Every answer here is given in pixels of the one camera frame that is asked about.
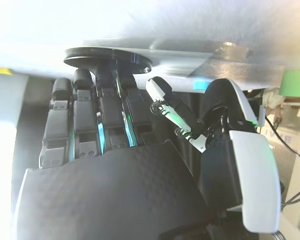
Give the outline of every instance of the yellow tape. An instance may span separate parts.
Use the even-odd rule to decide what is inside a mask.
[[[9,68],[5,67],[0,67],[0,74],[13,75],[12,71]]]

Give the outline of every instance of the black disc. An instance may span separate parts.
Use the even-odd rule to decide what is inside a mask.
[[[152,62],[147,57],[118,49],[81,46],[69,48],[65,54],[64,63],[76,68],[89,69],[93,73],[97,63],[104,60],[109,60],[110,63],[115,63],[115,60],[124,61],[130,65],[133,74],[149,73],[152,67]]]

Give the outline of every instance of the green object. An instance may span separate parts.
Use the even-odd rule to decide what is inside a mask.
[[[283,74],[279,94],[300,97],[300,70],[286,71]]]

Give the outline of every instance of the white light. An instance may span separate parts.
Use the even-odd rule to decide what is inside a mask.
[[[10,239],[11,181],[16,127],[0,121],[0,239]]]

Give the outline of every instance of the metal linkage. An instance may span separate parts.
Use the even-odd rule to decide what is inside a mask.
[[[58,167],[68,162],[72,114],[72,83],[58,78],[53,84],[39,168]]]
[[[96,94],[89,70],[77,69],[73,86],[74,157],[101,155]]]
[[[148,116],[148,108],[137,88],[130,66],[119,60],[117,60],[117,84],[128,125],[131,121],[130,134],[134,134],[136,138],[135,146],[157,143]]]
[[[129,147],[123,120],[123,108],[114,84],[109,60],[96,63],[96,92],[100,103],[100,112],[104,129],[103,152]]]

